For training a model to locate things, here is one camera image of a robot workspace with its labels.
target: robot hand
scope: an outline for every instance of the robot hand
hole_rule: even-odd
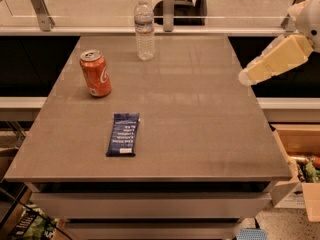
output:
[[[319,4],[320,0],[307,0],[289,8],[298,33],[273,40],[239,73],[243,85],[250,86],[282,74],[306,63],[313,51],[320,52]]]

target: clear plastic bottle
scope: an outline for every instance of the clear plastic bottle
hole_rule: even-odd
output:
[[[134,9],[134,23],[138,57],[151,60],[155,55],[154,15],[148,0],[138,0]]]

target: can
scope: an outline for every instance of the can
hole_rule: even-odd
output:
[[[103,97],[111,92],[107,62],[99,50],[87,50],[80,55],[80,65],[89,93]]]

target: cardboard box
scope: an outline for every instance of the cardboard box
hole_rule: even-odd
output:
[[[282,153],[293,174],[289,182],[279,182],[271,193],[274,207],[305,208],[309,221],[320,221],[320,183],[301,183],[296,162],[287,153],[320,154],[320,125],[272,125]]]

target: black chair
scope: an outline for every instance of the black chair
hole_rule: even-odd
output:
[[[174,0],[174,25],[205,25],[207,0]],[[163,1],[154,7],[154,22],[163,24]]]

